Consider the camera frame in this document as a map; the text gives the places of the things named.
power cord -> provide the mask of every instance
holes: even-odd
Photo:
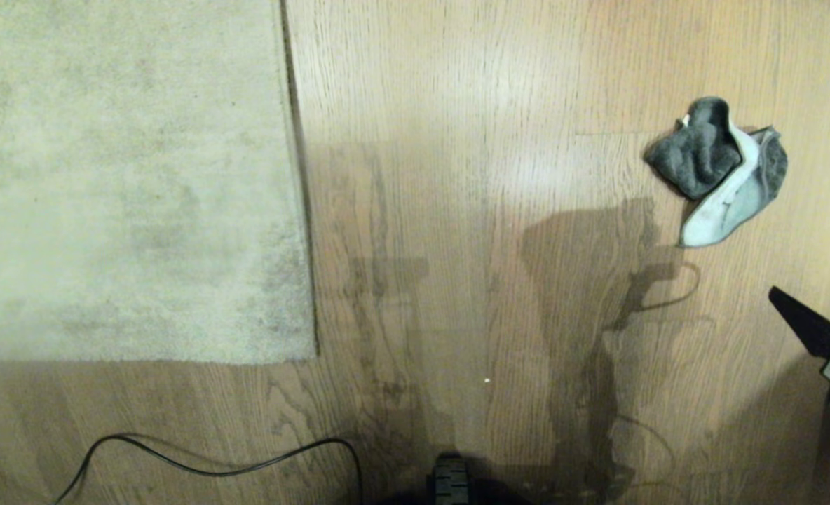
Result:
[[[328,444],[340,444],[347,448],[350,451],[351,456],[353,457],[353,463],[356,466],[356,483],[358,487],[358,504],[364,505],[365,496],[364,496],[364,486],[362,485],[362,467],[360,466],[360,460],[358,459],[358,455],[356,454],[355,448],[352,447],[350,442],[345,441],[342,438],[325,438],[319,440],[317,442],[313,442],[309,445],[303,445],[303,447],[297,448],[296,450],[290,451],[287,454],[283,454],[279,457],[274,457],[268,461],[264,461],[262,463],[254,464],[254,466],[248,466],[246,468],[241,468],[239,470],[231,470],[229,472],[207,472],[206,470],[200,470],[191,466],[187,466],[187,464],[182,464],[170,457],[166,457],[165,454],[162,454],[158,451],[152,450],[152,448],[148,447],[148,445],[142,444],[142,442],[137,441],[136,439],[128,436],[128,435],[108,435],[107,437],[98,438],[97,442],[91,445],[91,448],[88,448],[87,453],[85,453],[85,459],[82,460],[81,466],[79,467],[78,472],[76,472],[75,477],[72,478],[72,482],[66,486],[66,490],[63,493],[60,493],[60,496],[57,499],[54,499],[52,505],[59,505],[62,503],[63,499],[69,495],[69,493],[78,485],[79,481],[82,479],[82,476],[85,476],[85,473],[88,472],[88,466],[91,464],[91,457],[94,456],[94,451],[97,450],[98,447],[103,445],[105,442],[110,440],[117,440],[121,442],[125,442],[126,444],[134,445],[134,447],[139,448],[140,450],[146,452],[152,457],[158,458],[165,463],[171,464],[171,466],[180,468],[188,473],[193,473],[195,476],[204,476],[204,477],[233,477],[233,476],[241,476],[243,473],[255,472],[256,470],[261,470],[267,466],[272,466],[272,464],[280,463],[287,458],[294,457],[296,455],[302,454],[306,451],[313,450],[313,448],[321,447],[321,445],[328,445]]]

black wire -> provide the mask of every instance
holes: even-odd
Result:
[[[360,460],[358,459],[358,455],[356,454],[356,450],[352,447],[350,442],[345,441],[342,438],[325,438],[323,440],[319,440],[317,442],[313,442],[309,445],[303,445],[303,447],[297,448],[296,450],[290,451],[287,454],[283,454],[279,457],[274,457],[268,461],[264,461],[262,463],[254,464],[254,466],[248,466],[246,468],[241,468],[239,470],[231,470],[229,472],[207,472],[205,470],[199,470],[197,468],[187,466],[187,464],[182,464],[170,457],[166,457],[164,454],[159,453],[158,451],[152,450],[152,448],[148,447],[148,445],[144,445],[139,441],[135,440],[134,438],[130,438],[127,435],[108,435],[107,437],[97,439],[97,442],[91,445],[91,448],[88,448],[87,453],[85,453],[85,459],[82,460],[81,466],[79,467],[78,472],[76,472],[75,477],[72,478],[72,482],[66,486],[66,491],[64,491],[57,499],[54,499],[52,505],[58,505],[60,502],[66,498],[67,495],[78,485],[79,481],[84,476],[85,472],[88,472],[88,466],[91,464],[91,457],[94,456],[94,451],[97,450],[98,447],[104,444],[104,442],[110,440],[119,440],[121,442],[125,442],[127,444],[134,445],[134,447],[139,448],[140,450],[146,452],[150,456],[158,458],[165,463],[171,464],[171,466],[180,468],[181,470],[185,470],[185,472],[193,473],[195,476],[204,476],[204,477],[232,477],[232,476],[241,476],[241,474],[255,472],[256,470],[261,470],[267,466],[272,466],[272,464],[280,463],[287,458],[294,457],[298,454],[304,453],[309,450],[313,450],[313,448],[321,447],[321,445],[328,445],[328,444],[340,444],[347,448],[350,451],[351,456],[353,457],[353,463],[356,466],[356,483],[358,489],[358,503],[360,505],[364,505],[365,502],[365,491],[362,485],[362,467],[360,465]]]

wooden floor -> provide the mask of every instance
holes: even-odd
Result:
[[[342,436],[369,501],[444,450],[538,501],[826,501],[825,381],[767,291],[830,317],[830,0],[290,0],[287,26],[320,357],[0,364],[1,504],[119,431],[213,469]],[[641,153],[705,95],[775,125],[790,169],[682,250]],[[107,445],[72,502],[354,494],[339,448],[210,480]]]

beige rug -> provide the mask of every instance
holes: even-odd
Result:
[[[0,0],[0,359],[315,354],[277,1]]]

black cable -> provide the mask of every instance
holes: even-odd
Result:
[[[268,461],[264,461],[262,463],[254,464],[254,466],[248,466],[246,468],[241,468],[239,470],[231,470],[229,472],[207,472],[205,470],[199,470],[197,468],[187,466],[187,464],[182,464],[170,457],[166,457],[164,454],[159,453],[158,451],[152,450],[152,448],[148,447],[148,445],[144,445],[139,441],[135,440],[134,438],[128,437],[127,435],[108,435],[107,437],[98,438],[97,442],[91,445],[91,448],[88,448],[87,453],[85,453],[85,459],[82,460],[81,466],[79,467],[78,472],[76,472],[75,477],[72,478],[72,482],[66,486],[66,491],[60,493],[60,496],[57,499],[54,499],[52,505],[58,505],[60,502],[63,501],[66,496],[78,485],[79,481],[84,476],[85,472],[88,470],[89,464],[91,464],[91,457],[94,456],[94,451],[97,450],[98,447],[104,444],[104,442],[110,440],[119,440],[121,442],[125,442],[127,444],[134,445],[134,447],[139,448],[140,450],[146,452],[150,456],[158,458],[165,463],[171,464],[171,466],[180,468],[188,473],[193,473],[195,476],[204,476],[204,477],[232,477],[232,476],[241,476],[243,473],[255,472],[256,470],[261,470],[267,466],[272,466],[272,464],[280,463],[287,458],[294,457],[298,454],[304,453],[309,450],[313,450],[313,448],[321,447],[321,445],[328,445],[328,444],[340,444],[347,448],[350,451],[351,456],[353,457],[353,463],[356,466],[356,483],[358,487],[358,503],[360,505],[364,505],[365,502],[365,491],[364,486],[362,483],[362,467],[360,466],[360,460],[358,459],[358,455],[356,454],[356,450],[352,447],[350,442],[345,441],[342,438],[325,438],[323,440],[319,440],[317,442],[313,442],[309,445],[303,445],[303,447],[297,448],[296,450],[290,451],[287,454],[283,454],[279,457],[274,457]]]

